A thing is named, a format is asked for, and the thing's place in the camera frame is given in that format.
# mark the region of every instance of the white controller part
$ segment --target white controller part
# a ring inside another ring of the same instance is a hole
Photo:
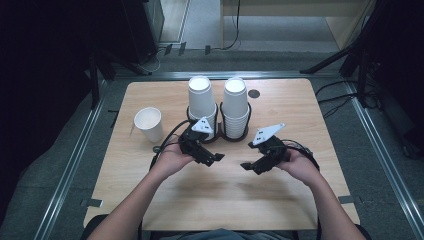
[[[213,133],[211,125],[208,120],[206,120],[206,117],[202,117],[199,121],[197,121],[197,123],[191,127],[191,130],[201,133]]]
[[[258,128],[256,136],[252,141],[253,145],[256,146],[260,143],[267,141],[285,126],[286,125],[284,123],[280,123],[269,127]]]

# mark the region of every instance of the table surface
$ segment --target table surface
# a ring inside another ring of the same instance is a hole
[[[215,101],[223,99],[224,82],[212,81]],[[252,116],[249,133],[240,142],[222,138],[204,144],[225,157],[211,167],[195,162],[168,178],[159,188],[143,220],[144,230],[288,230],[316,228],[317,212],[308,187],[279,169],[256,175],[240,164],[254,162],[262,154],[250,149],[257,128],[285,123],[276,133],[314,153],[321,173],[336,196],[349,196],[324,119],[307,79],[247,80]],[[110,213],[148,172],[154,153],[144,135],[133,126],[135,114],[153,106],[162,112],[165,135],[186,119],[188,81],[131,83],[93,192],[103,200],[100,208],[89,207],[84,226],[96,215]],[[184,125],[177,133],[182,133]],[[342,205],[359,224],[353,203]]]

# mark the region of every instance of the person's left hand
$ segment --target person's left hand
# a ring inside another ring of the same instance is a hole
[[[164,178],[177,173],[194,158],[188,154],[183,154],[178,144],[178,138],[173,137],[168,146],[159,155],[156,164],[151,171],[156,171]]]

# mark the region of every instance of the hand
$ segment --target hand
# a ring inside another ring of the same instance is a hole
[[[322,175],[314,164],[303,154],[292,149],[287,149],[287,154],[290,156],[290,161],[282,161],[276,167],[287,171],[292,177],[302,181],[309,187],[312,183],[322,179]]]
[[[171,139],[168,146],[159,155],[151,171],[161,174],[163,178],[168,178],[193,160],[192,156],[181,152],[178,138],[175,137]]]

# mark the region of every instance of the black circular dot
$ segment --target black circular dot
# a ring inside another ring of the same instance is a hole
[[[256,89],[250,90],[248,94],[249,94],[249,97],[251,98],[258,98],[261,95],[261,93]]]

